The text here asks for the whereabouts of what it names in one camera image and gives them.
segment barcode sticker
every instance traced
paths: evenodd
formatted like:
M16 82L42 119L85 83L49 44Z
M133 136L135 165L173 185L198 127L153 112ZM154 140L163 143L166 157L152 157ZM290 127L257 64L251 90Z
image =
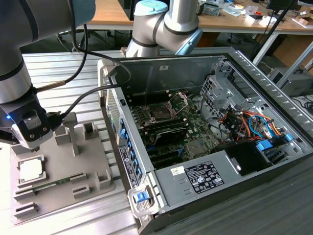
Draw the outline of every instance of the barcode sticker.
M172 172L172 174L173 174L174 176L175 176L175 175L182 174L182 173L185 173L183 166L179 166L179 167L176 167L176 168L172 168L172 169L171 169L171 172Z

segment power supply label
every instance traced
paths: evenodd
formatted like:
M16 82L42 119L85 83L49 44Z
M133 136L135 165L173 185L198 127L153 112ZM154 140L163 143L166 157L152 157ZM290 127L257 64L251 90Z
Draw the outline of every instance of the power supply label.
M138 187L139 184L138 184L136 175L134 173L134 168L132 166L132 160L129 158L126 148L120 147L119 152L121 154L121 157L122 157L122 160L124 163L124 167L126 169L127 177L128 177L129 182L132 185L132 188Z
M224 184L211 161L185 168L185 172L196 193L203 193Z

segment wooden desk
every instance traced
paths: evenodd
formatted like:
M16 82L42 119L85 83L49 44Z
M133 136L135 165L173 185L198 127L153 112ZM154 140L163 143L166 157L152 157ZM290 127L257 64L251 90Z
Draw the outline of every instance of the wooden desk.
M271 12L251 0L247 0L242 3L242 6L248 5L258 6L259 11L263 15L268 15L268 12ZM275 32L268 39L267 43L262 47L261 51L253 61L255 64L259 63L279 34L313 35L313 30L308 30L299 26L297 23L292 21L291 16L287 15L285 18L286 21L279 24ZM220 16L200 15L199 20L199 27L203 30L203 32L256 34L264 33L265 30L265 27L260 24L247 24L245 22L245 16L234 17L223 11L221 11ZM96 0L96 13L92 21L88 24L88 28L98 30L132 30L133 21L130 21L127 18L118 0Z

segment motherboard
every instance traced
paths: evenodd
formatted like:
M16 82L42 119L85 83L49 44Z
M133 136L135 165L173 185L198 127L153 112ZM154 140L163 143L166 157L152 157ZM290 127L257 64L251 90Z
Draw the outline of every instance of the motherboard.
M168 101L132 106L131 112L156 169L211 152L220 141L208 127L199 106L181 91Z

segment table leg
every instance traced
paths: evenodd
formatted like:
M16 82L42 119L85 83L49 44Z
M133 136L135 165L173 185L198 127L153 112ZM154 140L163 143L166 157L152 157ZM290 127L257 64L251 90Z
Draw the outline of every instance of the table leg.
M277 38L278 35L279 35L278 32L274 32L268 38L267 42L264 44L264 46L261 48L261 50L259 51L259 53L257 54L257 56L253 60L253 63L255 65L259 64L259 62L261 61L261 59L263 58L263 56L265 55L267 50L270 48L270 46L273 44L273 42L275 41L275 39Z

